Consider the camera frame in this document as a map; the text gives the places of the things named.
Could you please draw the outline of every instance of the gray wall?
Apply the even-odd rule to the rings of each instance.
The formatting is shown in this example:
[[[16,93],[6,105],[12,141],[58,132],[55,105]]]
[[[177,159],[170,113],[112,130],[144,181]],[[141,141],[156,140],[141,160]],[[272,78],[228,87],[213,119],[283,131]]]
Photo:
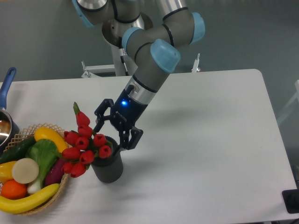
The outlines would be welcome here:
[[[162,17],[153,0],[140,0],[155,26]],[[258,69],[275,114],[295,93],[299,79],[299,0],[186,0],[206,23],[199,43],[180,49],[176,72],[189,72],[198,52],[202,71]],[[79,78],[80,62],[111,64],[101,26],[85,28],[71,0],[0,2],[0,81]],[[291,163],[299,163],[299,107],[280,130]]]

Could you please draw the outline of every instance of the lettuce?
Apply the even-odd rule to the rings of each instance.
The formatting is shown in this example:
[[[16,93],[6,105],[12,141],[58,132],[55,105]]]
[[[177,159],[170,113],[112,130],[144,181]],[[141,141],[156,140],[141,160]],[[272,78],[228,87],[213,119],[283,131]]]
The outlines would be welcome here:
[[[41,139],[33,145],[26,154],[27,158],[37,162],[39,167],[38,177],[28,185],[28,193],[34,194],[43,188],[43,181],[57,160],[57,147],[48,139]]]

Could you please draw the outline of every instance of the blue led light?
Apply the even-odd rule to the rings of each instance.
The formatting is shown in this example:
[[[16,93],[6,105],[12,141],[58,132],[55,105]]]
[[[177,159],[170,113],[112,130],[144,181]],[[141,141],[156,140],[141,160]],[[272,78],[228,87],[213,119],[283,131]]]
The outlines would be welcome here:
[[[123,101],[121,102],[121,105],[126,106],[126,105],[128,105],[128,102],[125,101],[125,100],[123,100]]]

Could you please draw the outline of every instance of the cooking pot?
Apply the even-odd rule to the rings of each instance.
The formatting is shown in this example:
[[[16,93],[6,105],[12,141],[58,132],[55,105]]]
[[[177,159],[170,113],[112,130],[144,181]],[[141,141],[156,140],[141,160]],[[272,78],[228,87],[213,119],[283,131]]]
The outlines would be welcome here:
[[[19,133],[19,127],[6,111],[7,93],[15,74],[16,69],[10,68],[0,89],[0,155],[14,135]]]

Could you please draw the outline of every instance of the eggplant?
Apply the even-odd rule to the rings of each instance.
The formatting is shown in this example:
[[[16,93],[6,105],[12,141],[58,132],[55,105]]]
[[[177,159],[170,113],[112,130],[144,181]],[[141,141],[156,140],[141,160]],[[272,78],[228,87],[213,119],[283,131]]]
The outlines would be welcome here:
[[[45,186],[51,185],[53,183],[60,183],[64,175],[64,172],[61,170],[64,164],[66,163],[63,159],[58,159],[50,172],[47,174],[45,179]]]

